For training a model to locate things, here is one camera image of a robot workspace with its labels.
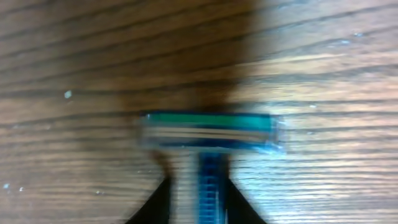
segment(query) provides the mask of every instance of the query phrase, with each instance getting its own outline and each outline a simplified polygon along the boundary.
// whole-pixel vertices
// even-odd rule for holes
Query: wooden table
[[[162,179],[140,110],[284,115],[233,157],[269,223],[398,223],[396,0],[1,0],[0,223],[110,224]],[[192,152],[170,160],[193,223]]]

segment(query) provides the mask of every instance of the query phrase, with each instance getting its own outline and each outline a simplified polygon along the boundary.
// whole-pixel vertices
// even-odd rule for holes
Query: teal strip
[[[271,130],[272,118],[261,116],[229,116],[229,115],[207,115],[207,114],[170,114],[155,113],[147,117],[149,121],[163,123],[184,123],[203,126],[224,126],[226,128],[261,129]]]

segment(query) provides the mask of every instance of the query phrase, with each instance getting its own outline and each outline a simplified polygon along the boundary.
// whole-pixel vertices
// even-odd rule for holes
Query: wooden surface
[[[397,0],[0,0],[0,18],[0,223],[138,209],[162,178],[134,147],[145,109],[284,115],[286,156],[232,158],[269,223],[398,223]],[[170,155],[175,223],[194,157]]]

